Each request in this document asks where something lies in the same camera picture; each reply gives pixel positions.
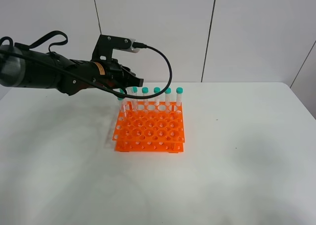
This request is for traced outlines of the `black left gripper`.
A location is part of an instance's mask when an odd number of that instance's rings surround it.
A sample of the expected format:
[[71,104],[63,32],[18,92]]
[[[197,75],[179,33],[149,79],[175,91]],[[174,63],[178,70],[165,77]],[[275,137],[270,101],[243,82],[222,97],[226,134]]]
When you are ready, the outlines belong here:
[[102,59],[92,59],[92,66],[96,72],[92,81],[109,89],[126,89],[129,87],[142,87],[144,79],[136,77],[131,69],[122,66],[117,59],[110,62]]

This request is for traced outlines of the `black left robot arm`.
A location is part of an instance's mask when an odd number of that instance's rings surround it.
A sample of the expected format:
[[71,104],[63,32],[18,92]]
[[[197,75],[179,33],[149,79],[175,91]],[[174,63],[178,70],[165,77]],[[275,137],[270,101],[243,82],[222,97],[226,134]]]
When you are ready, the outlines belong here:
[[73,60],[55,52],[24,51],[17,47],[11,52],[22,58],[0,55],[0,84],[4,87],[57,89],[71,96],[90,88],[89,83],[113,90],[141,87],[144,82],[116,60]]

